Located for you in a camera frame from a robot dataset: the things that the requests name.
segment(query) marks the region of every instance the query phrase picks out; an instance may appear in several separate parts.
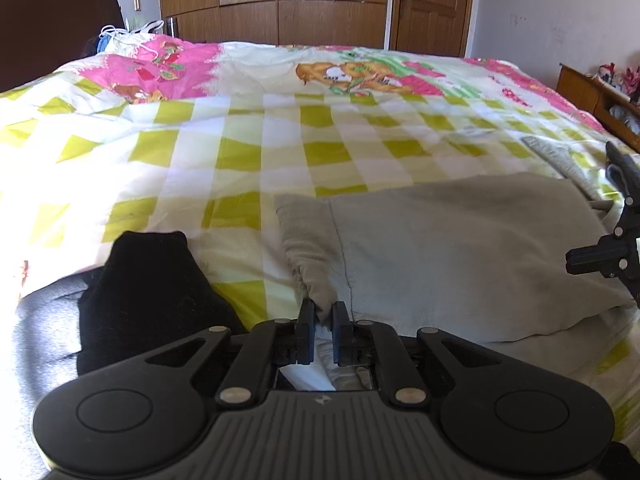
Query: ribbed gray plate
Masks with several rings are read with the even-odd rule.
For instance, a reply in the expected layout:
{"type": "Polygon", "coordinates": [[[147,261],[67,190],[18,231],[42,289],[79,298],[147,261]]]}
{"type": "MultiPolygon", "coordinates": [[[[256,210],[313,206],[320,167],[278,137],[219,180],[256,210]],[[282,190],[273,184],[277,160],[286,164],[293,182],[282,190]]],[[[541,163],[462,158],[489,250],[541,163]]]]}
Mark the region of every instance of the ribbed gray plate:
{"type": "MultiPolygon", "coordinates": [[[[54,472],[50,480],[72,477],[54,472]]],[[[271,392],[220,416],[188,457],[144,480],[498,480],[449,449],[428,417],[377,392],[271,392]]],[[[600,480],[583,472],[573,480],[600,480]]]]}

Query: black cloth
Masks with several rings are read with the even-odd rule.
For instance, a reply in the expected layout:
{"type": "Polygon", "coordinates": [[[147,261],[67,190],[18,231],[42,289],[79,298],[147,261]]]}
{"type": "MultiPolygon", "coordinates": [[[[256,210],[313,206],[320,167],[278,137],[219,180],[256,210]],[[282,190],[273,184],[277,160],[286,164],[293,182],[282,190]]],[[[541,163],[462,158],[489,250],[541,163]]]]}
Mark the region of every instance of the black cloth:
{"type": "Polygon", "coordinates": [[[30,417],[55,387],[209,326],[246,332],[212,290],[180,232],[125,232],[104,267],[29,294],[16,314],[10,351],[0,356],[2,480],[46,474],[30,417]]]}

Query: white cord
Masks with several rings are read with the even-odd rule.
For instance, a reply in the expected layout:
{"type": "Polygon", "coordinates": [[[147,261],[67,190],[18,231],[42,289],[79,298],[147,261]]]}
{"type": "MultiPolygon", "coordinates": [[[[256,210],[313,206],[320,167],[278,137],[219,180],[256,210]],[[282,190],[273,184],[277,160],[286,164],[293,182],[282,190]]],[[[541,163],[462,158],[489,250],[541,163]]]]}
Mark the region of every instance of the white cord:
{"type": "Polygon", "coordinates": [[[121,34],[129,34],[129,31],[126,30],[125,28],[116,28],[113,25],[105,25],[102,28],[102,30],[100,31],[100,37],[102,37],[102,36],[110,36],[114,40],[117,40],[120,43],[125,44],[125,45],[141,46],[146,51],[148,51],[148,52],[150,52],[150,53],[155,55],[154,61],[160,57],[160,54],[158,54],[155,50],[153,50],[152,48],[149,48],[148,46],[146,46],[146,45],[144,45],[142,43],[127,43],[126,41],[123,41],[122,38],[118,37],[118,35],[121,35],[121,34]]]}

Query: dark brown headboard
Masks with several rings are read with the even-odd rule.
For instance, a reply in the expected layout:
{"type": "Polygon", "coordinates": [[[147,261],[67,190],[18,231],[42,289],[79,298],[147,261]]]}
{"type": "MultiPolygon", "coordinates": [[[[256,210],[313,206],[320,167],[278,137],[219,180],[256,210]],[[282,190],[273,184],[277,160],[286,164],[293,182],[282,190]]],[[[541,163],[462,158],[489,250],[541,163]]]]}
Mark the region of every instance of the dark brown headboard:
{"type": "Polygon", "coordinates": [[[0,0],[0,92],[78,59],[109,24],[124,26],[117,0],[0,0]]]}

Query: bedspread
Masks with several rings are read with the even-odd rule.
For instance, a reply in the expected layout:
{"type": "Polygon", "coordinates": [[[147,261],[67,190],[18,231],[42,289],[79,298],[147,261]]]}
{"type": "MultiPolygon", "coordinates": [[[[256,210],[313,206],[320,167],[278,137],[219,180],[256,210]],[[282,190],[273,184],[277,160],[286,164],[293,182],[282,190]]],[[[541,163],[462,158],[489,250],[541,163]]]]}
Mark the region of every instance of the bedspread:
{"type": "MultiPolygon", "coordinates": [[[[13,276],[28,262],[24,292],[103,263],[125,230],[181,230],[245,325],[296,317],[275,194],[558,177],[523,136],[568,148],[602,198],[620,198],[604,178],[611,137],[508,63],[165,36],[146,46],[0,94],[0,264],[13,276]]],[[[634,450],[639,330],[580,372],[634,450]]]]}

